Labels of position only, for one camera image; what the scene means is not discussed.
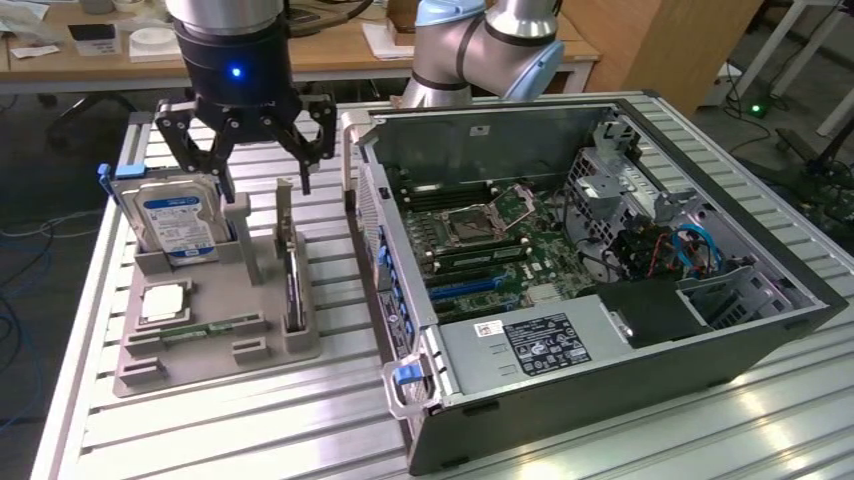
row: blue latch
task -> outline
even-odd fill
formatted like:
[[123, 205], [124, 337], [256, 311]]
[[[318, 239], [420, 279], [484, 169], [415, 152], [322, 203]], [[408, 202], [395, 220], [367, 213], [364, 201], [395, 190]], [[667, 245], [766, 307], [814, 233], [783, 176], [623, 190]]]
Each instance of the blue latch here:
[[112, 167], [108, 163], [101, 163], [97, 166], [97, 183], [107, 192], [113, 200], [119, 201], [116, 198], [116, 193], [112, 191], [112, 185], [109, 184], [109, 173], [112, 172]]
[[424, 379], [424, 372], [420, 365], [406, 365], [395, 369], [395, 383], [398, 385], [408, 385], [420, 382]]
[[116, 179], [143, 178], [145, 176], [145, 164], [121, 165], [116, 168]]

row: floor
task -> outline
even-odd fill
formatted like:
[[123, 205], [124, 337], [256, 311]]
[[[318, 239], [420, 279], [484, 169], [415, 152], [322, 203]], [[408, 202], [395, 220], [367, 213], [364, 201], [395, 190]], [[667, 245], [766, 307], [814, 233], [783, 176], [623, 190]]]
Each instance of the floor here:
[[[743, 39], [732, 54], [735, 64], [749, 64], [767, 35], [769, 31], [765, 29]], [[778, 50], [762, 74], [766, 81], [795, 48], [793, 42]], [[762, 123], [770, 129], [782, 126], [795, 129], [815, 148], [822, 149], [827, 139], [815, 135], [814, 130], [851, 85], [854, 73], [822, 57], [815, 57], [791, 86], [787, 95], [790, 110], [773, 111]], [[746, 102], [763, 91], [765, 86], [758, 82], [746, 95]], [[132, 92], [128, 93], [128, 98], [140, 109], [151, 109], [157, 99], [179, 93]], [[340, 93], [338, 100], [372, 99], [367, 87], [358, 93], [359, 96], [350, 88]], [[0, 99], [0, 111], [1, 105], [11, 100]], [[57, 152], [48, 146], [43, 132], [61, 111], [60, 108], [67, 108], [75, 100], [76, 96], [61, 95], [59, 106], [45, 109], [32, 96], [23, 96], [16, 105], [0, 113], [0, 145], [4, 146], [0, 151], [0, 227], [12, 231], [36, 228], [41, 221], [72, 212], [103, 208], [105, 194], [97, 185], [95, 171], [100, 163], [115, 162], [121, 147], [127, 113], [115, 105], [99, 106], [87, 114], [85, 125], [77, 122], [65, 131], [68, 150]], [[715, 108], [702, 109], [694, 116], [694, 121], [724, 148], [762, 134], [758, 128], [732, 120]], [[97, 125], [97, 129], [91, 130], [91, 125]], [[854, 139], [850, 139], [839, 159], [854, 159], [853, 154]], [[739, 155], [775, 168], [794, 165], [794, 158], [774, 149], [774, 139], [746, 146], [739, 150]], [[87, 231], [96, 227], [97, 220], [97, 216], [88, 216], [69, 221], [57, 227], [56, 233]], [[41, 249], [45, 240], [37, 235], [19, 241], [0, 237], [0, 278], [7, 278], [29, 261], [32, 253], [28, 251]], [[93, 242], [95, 235], [55, 240], [51, 246], [49, 271], [32, 288], [9, 299], [37, 348], [44, 395], [25, 412], [23, 422], [0, 430], [3, 479], [17, 480], [29, 475]], [[29, 272], [32, 276], [28, 278], [40, 277], [43, 269], [44, 264], [40, 264]], [[8, 355], [9, 343], [3, 342], [0, 361]], [[36, 367], [32, 360], [29, 352], [24, 351], [11, 368], [0, 372], [0, 425], [33, 398]]]

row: white box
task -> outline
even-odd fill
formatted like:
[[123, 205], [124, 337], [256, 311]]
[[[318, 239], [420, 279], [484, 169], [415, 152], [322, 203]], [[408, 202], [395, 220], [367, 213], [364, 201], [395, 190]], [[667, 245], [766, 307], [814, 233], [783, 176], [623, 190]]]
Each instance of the white box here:
[[121, 34], [115, 25], [68, 25], [77, 53], [84, 57], [121, 53]]
[[171, 28], [143, 28], [131, 34], [131, 63], [180, 60], [181, 49]]

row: psu label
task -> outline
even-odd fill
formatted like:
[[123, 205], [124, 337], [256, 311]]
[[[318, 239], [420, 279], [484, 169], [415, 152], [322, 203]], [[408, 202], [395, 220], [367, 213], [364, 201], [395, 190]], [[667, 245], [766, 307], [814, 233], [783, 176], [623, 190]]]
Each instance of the psu label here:
[[504, 325], [504, 334], [530, 377], [592, 360], [563, 313]]

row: paper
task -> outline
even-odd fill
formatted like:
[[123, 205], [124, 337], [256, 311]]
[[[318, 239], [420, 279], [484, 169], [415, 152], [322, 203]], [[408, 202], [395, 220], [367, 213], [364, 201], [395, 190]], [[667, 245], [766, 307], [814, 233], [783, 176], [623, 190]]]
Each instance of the paper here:
[[53, 45], [48, 45], [47, 47], [36, 48], [13, 48], [9, 51], [12, 52], [12, 55], [15, 55], [15, 58], [31, 58], [56, 53], [59, 52], [59, 48]]
[[362, 32], [371, 46], [371, 52], [380, 60], [412, 58], [415, 55], [415, 47], [399, 47], [395, 45], [395, 41], [391, 38], [384, 24], [375, 25], [372, 23], [363, 23]]
[[[0, 0], [0, 7], [24, 7], [32, 12], [32, 14], [39, 18], [39, 20], [44, 20], [44, 16], [48, 14], [48, 9], [51, 8], [48, 5], [41, 5], [40, 3], [12, 2], [9, 0]], [[0, 20], [0, 32], [11, 32], [11, 31], [12, 29]]]

